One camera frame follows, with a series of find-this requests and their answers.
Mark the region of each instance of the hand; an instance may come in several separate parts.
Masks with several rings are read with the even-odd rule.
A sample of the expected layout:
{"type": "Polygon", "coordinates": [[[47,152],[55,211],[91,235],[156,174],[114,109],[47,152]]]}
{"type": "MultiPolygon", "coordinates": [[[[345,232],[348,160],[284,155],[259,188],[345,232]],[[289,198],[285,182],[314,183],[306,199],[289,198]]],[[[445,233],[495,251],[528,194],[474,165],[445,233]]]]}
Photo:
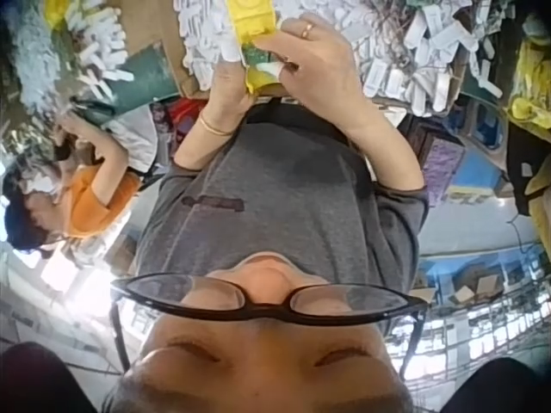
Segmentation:
{"type": "Polygon", "coordinates": [[[245,86],[245,68],[241,62],[221,60],[214,70],[213,86],[203,116],[210,126],[230,133],[239,126],[255,100],[245,86]]]}
{"type": "Polygon", "coordinates": [[[67,135],[67,131],[61,125],[56,124],[53,127],[51,138],[56,146],[61,146],[67,139],[67,135]]]}
{"type": "Polygon", "coordinates": [[[57,125],[61,127],[65,132],[71,135],[82,135],[86,128],[90,125],[86,120],[72,111],[59,115],[56,119],[57,125]]]}
{"type": "Polygon", "coordinates": [[[300,19],[287,19],[282,31],[259,37],[254,44],[294,64],[283,68],[279,80],[312,112],[341,129],[364,121],[369,102],[352,48],[329,22],[305,13],[300,19]],[[308,24],[313,25],[309,32],[308,24]]]}

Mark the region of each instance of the eyeglasses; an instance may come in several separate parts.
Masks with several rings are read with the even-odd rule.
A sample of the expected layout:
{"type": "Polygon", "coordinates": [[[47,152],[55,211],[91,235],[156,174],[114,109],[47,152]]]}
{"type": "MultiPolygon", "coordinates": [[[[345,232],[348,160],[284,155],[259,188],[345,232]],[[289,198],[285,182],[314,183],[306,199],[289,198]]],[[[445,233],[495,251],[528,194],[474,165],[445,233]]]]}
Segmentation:
{"type": "Polygon", "coordinates": [[[290,292],[281,304],[262,304],[253,302],[241,286],[215,278],[149,274],[115,280],[111,283],[113,304],[109,317],[124,371],[130,368],[130,360],[118,306],[123,298],[172,316],[220,322],[274,318],[307,326],[353,326],[411,315],[415,324],[399,370],[402,379],[421,339],[428,308],[422,299],[362,284],[301,287],[290,292]]]}

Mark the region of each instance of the orange shirt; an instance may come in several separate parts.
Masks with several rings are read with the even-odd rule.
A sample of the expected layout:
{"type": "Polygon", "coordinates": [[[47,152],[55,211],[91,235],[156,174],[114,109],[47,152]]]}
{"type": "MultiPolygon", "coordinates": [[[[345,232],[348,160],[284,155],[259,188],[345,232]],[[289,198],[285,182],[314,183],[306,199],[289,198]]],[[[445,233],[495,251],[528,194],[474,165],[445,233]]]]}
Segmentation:
{"type": "Polygon", "coordinates": [[[132,172],[127,172],[105,207],[92,191],[92,181],[101,165],[87,166],[77,171],[71,183],[71,219],[69,237],[91,237],[105,231],[124,211],[128,202],[138,192],[141,182],[132,172]]]}

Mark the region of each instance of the red object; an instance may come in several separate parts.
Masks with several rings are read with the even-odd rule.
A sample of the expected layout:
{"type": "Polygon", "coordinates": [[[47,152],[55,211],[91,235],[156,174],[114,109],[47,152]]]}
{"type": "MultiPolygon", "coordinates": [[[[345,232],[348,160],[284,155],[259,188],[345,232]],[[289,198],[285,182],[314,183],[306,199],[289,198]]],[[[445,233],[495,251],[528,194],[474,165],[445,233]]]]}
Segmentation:
{"type": "Polygon", "coordinates": [[[172,119],[172,124],[177,128],[177,125],[183,118],[189,117],[197,120],[199,113],[207,105],[207,101],[197,101],[183,97],[169,106],[169,114],[172,119]]]}

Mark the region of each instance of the yellow package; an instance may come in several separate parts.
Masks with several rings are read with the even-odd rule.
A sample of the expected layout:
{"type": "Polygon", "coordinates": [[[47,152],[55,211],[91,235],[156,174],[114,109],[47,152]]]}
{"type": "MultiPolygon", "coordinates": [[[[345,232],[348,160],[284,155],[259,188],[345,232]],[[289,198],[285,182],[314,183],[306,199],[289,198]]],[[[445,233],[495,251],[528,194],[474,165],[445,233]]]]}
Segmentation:
{"type": "Polygon", "coordinates": [[[509,101],[511,121],[551,142],[551,46],[525,39],[509,101]]]}
{"type": "Polygon", "coordinates": [[[64,19],[70,0],[46,0],[44,12],[51,28],[56,28],[64,19]]]}
{"type": "MultiPolygon", "coordinates": [[[[254,48],[252,40],[276,30],[276,12],[271,0],[226,0],[233,28],[242,50],[254,48]]],[[[247,89],[253,93],[265,85],[277,83],[270,74],[247,67],[247,89]]]]}

